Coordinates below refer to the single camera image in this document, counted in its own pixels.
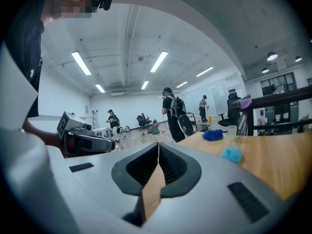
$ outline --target cup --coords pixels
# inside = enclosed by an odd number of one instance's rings
[[[228,126],[228,136],[230,140],[235,140],[237,134],[237,126],[231,125]]]

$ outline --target ceiling light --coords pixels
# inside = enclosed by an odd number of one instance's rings
[[[301,58],[300,56],[296,56],[295,62],[299,62],[299,61],[301,61],[301,60],[302,60],[302,58]]]
[[[264,74],[267,73],[268,71],[269,71],[269,70],[268,70],[267,68],[263,68],[263,69],[262,69],[262,73],[264,73]]]
[[[165,57],[168,55],[168,52],[161,52],[160,56],[158,57],[157,61],[155,62],[154,66],[151,69],[151,72],[155,72],[156,69],[159,67],[161,62],[165,59]]]
[[[143,83],[143,86],[142,86],[141,89],[145,89],[145,87],[147,86],[147,84],[148,84],[148,81],[145,81],[145,82]]]
[[[96,87],[101,91],[101,93],[105,93],[104,89],[101,87],[100,84],[96,84]]]
[[[76,60],[82,71],[87,75],[91,75],[89,69],[87,68],[86,64],[84,64],[80,54],[78,52],[73,52],[72,53],[73,58]]]
[[[182,84],[178,85],[176,88],[179,88],[179,87],[183,86],[183,85],[186,84],[186,83],[187,83],[187,81],[185,81],[185,82],[183,82]]]
[[[208,72],[209,70],[212,70],[213,68],[214,68],[214,67],[211,67],[211,68],[209,68],[209,69],[206,69],[205,71],[203,71],[203,72],[201,72],[200,74],[198,74],[196,77],[201,76],[202,74]]]
[[[277,54],[272,52],[272,51],[270,51],[268,53],[268,59],[267,60],[274,60],[275,58],[277,58]]]

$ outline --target wooden floor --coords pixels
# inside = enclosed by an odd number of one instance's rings
[[[211,126],[208,128],[208,130],[215,130],[215,129],[221,129],[225,130],[225,127],[220,126],[217,122],[221,120],[216,119],[213,120]],[[200,119],[196,119],[197,124],[201,124]],[[144,129],[143,131],[140,131],[139,129],[133,129],[125,134],[120,134],[119,139],[120,143],[116,143],[116,148],[114,152],[123,150],[128,147],[137,146],[143,143],[152,143],[152,142],[167,142],[167,143],[175,143],[175,141],[172,139],[170,131],[169,131],[168,122],[162,122],[159,123],[159,134],[153,135],[148,134],[147,129]]]

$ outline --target hand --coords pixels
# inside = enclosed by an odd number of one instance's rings
[[[55,138],[55,140],[54,140],[55,144],[53,146],[59,148],[64,157],[68,157],[68,154],[66,153],[65,149],[63,148],[63,145],[61,143],[59,135],[56,134],[54,138]],[[75,141],[74,141],[74,137],[71,135],[67,136],[66,149],[67,149],[67,152],[69,152],[70,154],[75,151]]]

